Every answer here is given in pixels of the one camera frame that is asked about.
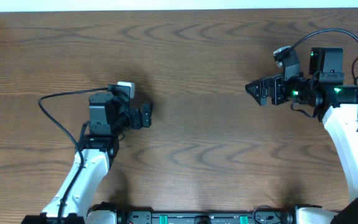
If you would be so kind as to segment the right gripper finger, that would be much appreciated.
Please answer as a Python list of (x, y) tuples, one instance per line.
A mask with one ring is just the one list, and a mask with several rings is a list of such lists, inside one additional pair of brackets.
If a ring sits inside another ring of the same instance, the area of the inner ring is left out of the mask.
[(264, 89), (264, 78), (254, 80), (249, 84), (245, 85), (247, 92), (261, 92)]
[(263, 94), (261, 94), (259, 89), (255, 89), (255, 90), (251, 90), (251, 89), (247, 89), (248, 94), (250, 94), (254, 100), (260, 105), (260, 106), (264, 106), (267, 103), (267, 99), (266, 97), (264, 97)]

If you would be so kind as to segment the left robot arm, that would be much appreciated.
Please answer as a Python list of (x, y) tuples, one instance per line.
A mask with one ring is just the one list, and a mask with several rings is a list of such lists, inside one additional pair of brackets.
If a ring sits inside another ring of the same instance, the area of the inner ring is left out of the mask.
[(125, 215), (105, 203), (91, 206), (99, 184), (108, 174), (129, 129), (148, 128), (152, 102), (130, 106), (123, 88), (89, 90), (89, 120), (74, 140), (75, 158), (62, 186), (38, 215), (26, 215), (23, 223), (126, 223)]

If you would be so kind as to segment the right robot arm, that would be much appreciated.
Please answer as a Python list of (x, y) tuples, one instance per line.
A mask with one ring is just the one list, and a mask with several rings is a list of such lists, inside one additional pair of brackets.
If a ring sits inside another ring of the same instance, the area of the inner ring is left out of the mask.
[(283, 72), (260, 78), (245, 85), (245, 91), (263, 106), (267, 99), (280, 105), (308, 105), (329, 133), (344, 170), (349, 191), (349, 204), (340, 212), (316, 205), (295, 205), (278, 216), (280, 223), (358, 223), (358, 87), (344, 84), (343, 50), (338, 47), (313, 47), (309, 73), (300, 71), (294, 50), (280, 59), (289, 47), (273, 53)]

